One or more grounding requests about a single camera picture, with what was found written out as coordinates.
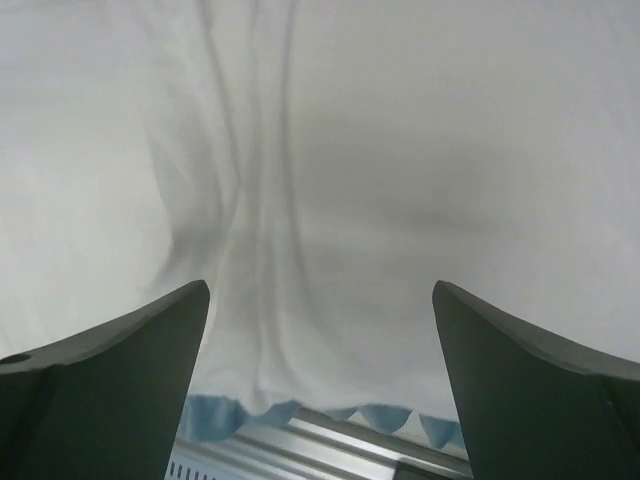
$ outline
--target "silver metal bar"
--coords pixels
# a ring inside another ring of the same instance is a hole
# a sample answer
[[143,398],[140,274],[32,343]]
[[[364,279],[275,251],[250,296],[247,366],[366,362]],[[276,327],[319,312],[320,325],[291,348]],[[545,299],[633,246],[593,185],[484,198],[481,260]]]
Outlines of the silver metal bar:
[[246,427],[221,443],[177,440],[172,461],[174,476],[167,479],[178,478],[176,462],[183,465],[181,480],[186,468],[193,472],[189,480],[195,472],[198,480],[204,474],[207,480],[392,480],[399,462],[445,478],[472,478],[464,460],[307,409],[282,428]]

